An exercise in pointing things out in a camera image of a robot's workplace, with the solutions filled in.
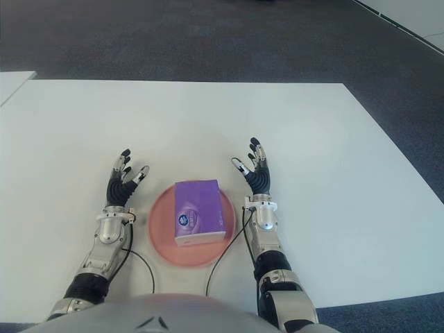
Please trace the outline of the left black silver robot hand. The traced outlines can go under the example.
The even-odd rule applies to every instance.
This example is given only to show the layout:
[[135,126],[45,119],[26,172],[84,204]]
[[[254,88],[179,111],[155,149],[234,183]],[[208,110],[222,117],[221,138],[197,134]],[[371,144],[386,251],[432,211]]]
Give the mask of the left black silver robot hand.
[[132,167],[128,166],[131,160],[131,150],[124,150],[112,166],[106,190],[105,207],[125,207],[129,198],[133,195],[139,184],[149,172],[149,166],[145,165],[133,177],[126,180]]

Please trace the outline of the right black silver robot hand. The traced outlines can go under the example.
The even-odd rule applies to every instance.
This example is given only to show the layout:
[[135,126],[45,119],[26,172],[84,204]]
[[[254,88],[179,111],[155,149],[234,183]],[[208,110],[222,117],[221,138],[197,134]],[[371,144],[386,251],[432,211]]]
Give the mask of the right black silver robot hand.
[[233,157],[231,162],[248,183],[253,195],[270,195],[271,176],[266,159],[266,153],[255,137],[250,139],[249,147],[252,153],[248,154],[254,169],[249,169],[239,158]]

